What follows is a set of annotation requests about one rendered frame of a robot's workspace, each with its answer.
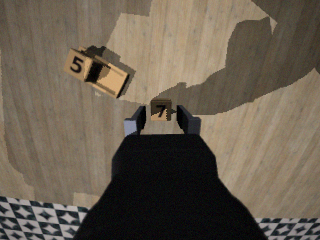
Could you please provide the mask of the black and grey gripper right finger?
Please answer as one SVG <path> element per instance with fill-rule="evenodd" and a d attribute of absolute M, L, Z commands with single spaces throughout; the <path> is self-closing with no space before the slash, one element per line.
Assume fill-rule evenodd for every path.
<path fill-rule="evenodd" d="M 185 134 L 198 134 L 200 136 L 201 119 L 193 117 L 182 105 L 177 105 L 176 120 Z"/>

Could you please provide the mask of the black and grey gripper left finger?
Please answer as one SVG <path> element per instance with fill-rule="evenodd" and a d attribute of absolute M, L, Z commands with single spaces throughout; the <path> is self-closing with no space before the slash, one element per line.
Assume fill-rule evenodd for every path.
<path fill-rule="evenodd" d="M 146 106 L 140 106 L 131 118 L 124 120 L 125 137 L 140 135 L 146 123 Z"/>

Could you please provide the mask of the tan calendar cube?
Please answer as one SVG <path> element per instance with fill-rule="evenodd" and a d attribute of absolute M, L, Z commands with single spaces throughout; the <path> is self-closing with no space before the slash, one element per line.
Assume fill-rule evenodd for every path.
<path fill-rule="evenodd" d="M 172 102 L 169 98 L 152 98 L 151 120 L 171 121 Z"/>
<path fill-rule="evenodd" d="M 63 70 L 83 82 L 96 82 L 102 66 L 88 54 L 70 48 Z"/>

